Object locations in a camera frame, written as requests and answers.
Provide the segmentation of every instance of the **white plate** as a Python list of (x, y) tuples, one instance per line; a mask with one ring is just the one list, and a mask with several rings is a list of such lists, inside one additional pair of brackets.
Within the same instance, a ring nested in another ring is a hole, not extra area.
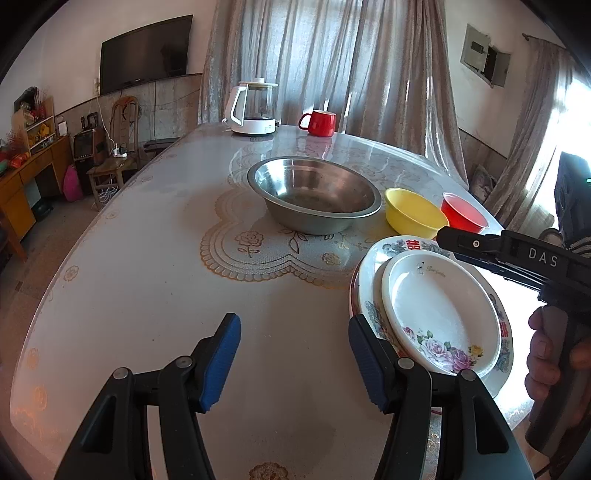
[[(390, 258), (410, 249), (424, 249), (431, 252), (441, 253), (447, 258), (455, 260), (451, 252), (441, 249), (436, 242), (416, 238), (413, 236), (394, 236), (384, 238), (376, 242), (365, 255), (359, 265), (359, 271), (354, 279), (353, 290), (349, 292), (352, 300), (352, 311), (354, 314), (362, 313), (372, 326), (374, 333), (379, 338), (389, 340), (400, 356), (408, 356), (396, 340), (392, 327), (386, 318), (384, 306), (382, 304), (382, 273), (384, 263)], [(485, 280), (476, 267), (459, 262), (468, 272), (470, 272), (478, 283), (488, 293), (493, 306), (496, 308), (496, 314), (499, 317), (499, 326), (501, 328), (501, 353), (496, 365), (488, 375), (482, 378), (482, 382), (487, 387), (491, 396), (496, 397), (501, 387), (505, 385), (509, 373), (513, 367), (513, 335), (511, 333), (511, 324), (507, 319), (505, 309), (495, 290)]]
[(501, 332), (480, 284), (458, 263), (412, 250), (390, 259), (382, 300), (397, 339), (429, 371), (454, 375), (465, 368), (483, 377), (496, 364)]

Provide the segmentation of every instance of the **hand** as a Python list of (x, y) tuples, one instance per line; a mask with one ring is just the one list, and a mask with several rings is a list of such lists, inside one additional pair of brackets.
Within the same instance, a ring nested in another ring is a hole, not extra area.
[[(542, 309), (538, 308), (530, 317), (530, 327), (536, 330), (531, 338), (530, 354), (527, 357), (527, 368), (530, 373), (525, 377), (525, 389), (535, 400), (545, 400), (550, 387), (560, 379), (559, 368), (548, 362), (552, 354), (552, 340), (548, 338), (542, 328)], [(591, 368), (591, 338), (576, 345), (570, 353), (570, 364), (576, 370)], [(583, 419), (587, 406), (591, 401), (591, 383), (583, 395), (581, 405), (574, 414), (571, 426), (578, 425)]]

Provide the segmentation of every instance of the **wall-mounted tv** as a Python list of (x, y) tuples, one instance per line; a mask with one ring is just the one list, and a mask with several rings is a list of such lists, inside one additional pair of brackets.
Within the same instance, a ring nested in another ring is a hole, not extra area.
[(100, 94), (187, 74), (192, 15), (147, 25), (103, 42)]

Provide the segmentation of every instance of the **wooden chair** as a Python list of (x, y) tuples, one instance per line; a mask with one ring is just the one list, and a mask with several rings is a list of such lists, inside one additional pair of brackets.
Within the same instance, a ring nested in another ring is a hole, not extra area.
[(123, 172), (133, 168), (135, 168), (135, 160), (130, 156), (127, 158), (109, 157), (101, 165), (92, 167), (88, 171), (92, 194), (95, 196), (96, 208), (99, 212), (103, 209), (99, 192), (113, 188), (115, 184), (112, 183), (112, 179), (117, 180), (119, 190), (123, 189)]
[(123, 172), (125, 170), (140, 170), (142, 168), (138, 143), (139, 102), (134, 96), (121, 97), (113, 104), (109, 134), (113, 142), (125, 147), (127, 157), (109, 156), (104, 163), (88, 171), (92, 194), (95, 196), (96, 207), (102, 210), (103, 204), (99, 199), (99, 192), (115, 187), (124, 186)]
[(127, 151), (127, 158), (133, 158), (135, 166), (141, 169), (138, 143), (139, 102), (134, 96), (121, 97), (113, 104), (109, 132), (111, 139), (118, 145), (123, 145)]

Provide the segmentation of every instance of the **metal basin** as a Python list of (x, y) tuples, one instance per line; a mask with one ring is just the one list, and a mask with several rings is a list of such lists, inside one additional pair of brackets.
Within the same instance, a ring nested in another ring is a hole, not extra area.
[(341, 232), (382, 205), (378, 189), (369, 180), (315, 158), (263, 160), (248, 171), (248, 183), (265, 199), (277, 222), (310, 235)]

